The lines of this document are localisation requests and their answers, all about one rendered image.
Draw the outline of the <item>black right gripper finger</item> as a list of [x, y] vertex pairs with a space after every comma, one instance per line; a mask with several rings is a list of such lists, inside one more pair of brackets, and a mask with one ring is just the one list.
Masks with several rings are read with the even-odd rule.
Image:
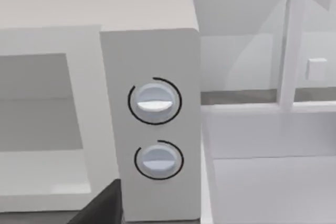
[[122, 224], [121, 179], [115, 179], [67, 224]]

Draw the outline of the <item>microwave oven door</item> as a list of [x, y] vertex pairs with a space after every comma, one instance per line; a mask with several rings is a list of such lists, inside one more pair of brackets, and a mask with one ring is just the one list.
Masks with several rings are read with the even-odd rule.
[[0, 196], [83, 195], [118, 175], [99, 27], [0, 30]]

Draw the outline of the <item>pale round microwave knob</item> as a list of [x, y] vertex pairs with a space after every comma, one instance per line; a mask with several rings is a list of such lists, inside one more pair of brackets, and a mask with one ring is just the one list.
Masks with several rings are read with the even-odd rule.
[[161, 144], [145, 148], [139, 158], [140, 167], [144, 173], [154, 178], [168, 177], [173, 174], [177, 161], [176, 152]]
[[147, 83], [136, 89], [135, 111], [148, 121], [168, 117], [175, 103], [171, 88], [161, 83]]

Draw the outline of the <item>white sink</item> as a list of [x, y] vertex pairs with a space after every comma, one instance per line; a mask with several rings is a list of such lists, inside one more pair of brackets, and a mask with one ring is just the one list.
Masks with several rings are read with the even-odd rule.
[[202, 106], [213, 224], [336, 224], [336, 100]]

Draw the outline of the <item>pale microwave oven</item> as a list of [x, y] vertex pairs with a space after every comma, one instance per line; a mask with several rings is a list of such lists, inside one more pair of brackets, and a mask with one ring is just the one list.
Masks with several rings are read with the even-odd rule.
[[[99, 27], [115, 161], [127, 222], [191, 221], [201, 216], [201, 38], [193, 0], [0, 0], [0, 30]], [[175, 103], [148, 121], [135, 111], [136, 89], [161, 83]], [[140, 167], [152, 145], [172, 148], [173, 174]], [[102, 192], [0, 196], [0, 213], [79, 210]]]

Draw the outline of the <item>tall white tap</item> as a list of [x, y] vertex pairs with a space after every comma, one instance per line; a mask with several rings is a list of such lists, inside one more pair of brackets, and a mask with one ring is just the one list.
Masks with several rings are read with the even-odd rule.
[[[313, 1], [328, 12], [336, 11], [336, 0]], [[277, 103], [281, 112], [336, 112], [336, 101], [295, 102], [304, 11], [305, 0], [287, 0]]]

